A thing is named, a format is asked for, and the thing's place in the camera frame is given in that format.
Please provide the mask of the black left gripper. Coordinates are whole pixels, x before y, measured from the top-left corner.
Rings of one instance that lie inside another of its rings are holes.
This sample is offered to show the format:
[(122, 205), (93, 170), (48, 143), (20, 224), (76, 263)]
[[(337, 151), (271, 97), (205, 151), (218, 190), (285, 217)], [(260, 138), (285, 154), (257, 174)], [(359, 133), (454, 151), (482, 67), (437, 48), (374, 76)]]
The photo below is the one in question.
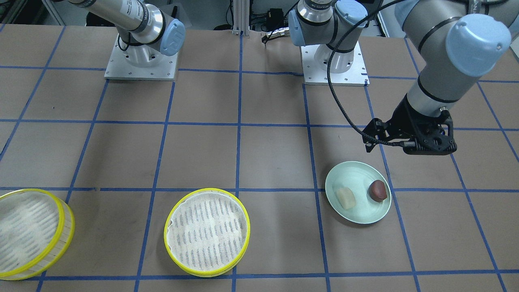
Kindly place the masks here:
[(430, 117), (416, 111), (407, 96), (399, 103), (391, 119), (373, 118), (362, 131), (367, 153), (377, 144), (401, 147), (408, 155), (450, 155), (457, 150), (453, 120), (448, 109)]

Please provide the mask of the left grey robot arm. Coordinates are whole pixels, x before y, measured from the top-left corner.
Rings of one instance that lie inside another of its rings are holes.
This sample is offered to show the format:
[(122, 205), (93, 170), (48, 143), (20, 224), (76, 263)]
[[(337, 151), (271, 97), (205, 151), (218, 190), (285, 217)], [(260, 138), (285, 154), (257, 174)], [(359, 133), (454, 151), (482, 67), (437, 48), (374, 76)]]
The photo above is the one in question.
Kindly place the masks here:
[(408, 155), (450, 155), (457, 150), (449, 110), (490, 72), (518, 36), (517, 0), (395, 0), (373, 12), (355, 0), (300, 0), (287, 15), (295, 46), (319, 45), (324, 72), (352, 57), (362, 28), (388, 7), (426, 62), (391, 119), (372, 119), (360, 130), (367, 152), (378, 144)]

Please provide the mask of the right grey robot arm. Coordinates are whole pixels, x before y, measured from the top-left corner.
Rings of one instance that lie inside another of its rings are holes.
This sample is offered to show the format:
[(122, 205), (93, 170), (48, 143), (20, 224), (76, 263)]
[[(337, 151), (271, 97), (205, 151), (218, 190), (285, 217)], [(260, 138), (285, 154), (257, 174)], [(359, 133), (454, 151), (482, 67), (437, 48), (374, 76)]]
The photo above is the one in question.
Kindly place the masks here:
[(73, 0), (115, 25), (117, 41), (106, 78), (172, 79), (187, 30), (177, 18), (140, 0)]

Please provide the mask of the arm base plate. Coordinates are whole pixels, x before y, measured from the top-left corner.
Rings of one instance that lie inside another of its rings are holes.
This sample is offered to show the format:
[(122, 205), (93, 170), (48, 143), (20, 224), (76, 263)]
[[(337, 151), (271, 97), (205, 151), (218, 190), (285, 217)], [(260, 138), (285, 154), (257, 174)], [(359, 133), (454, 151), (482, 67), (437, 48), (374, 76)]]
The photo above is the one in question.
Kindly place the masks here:
[(332, 50), (326, 45), (300, 47), (305, 85), (328, 85), (327, 68), (330, 67), (330, 81), (334, 86), (368, 86), (369, 77), (360, 42), (354, 50), (336, 53), (329, 65)]
[(174, 81), (178, 56), (165, 56), (146, 45), (126, 48), (118, 35), (104, 77), (111, 81)]

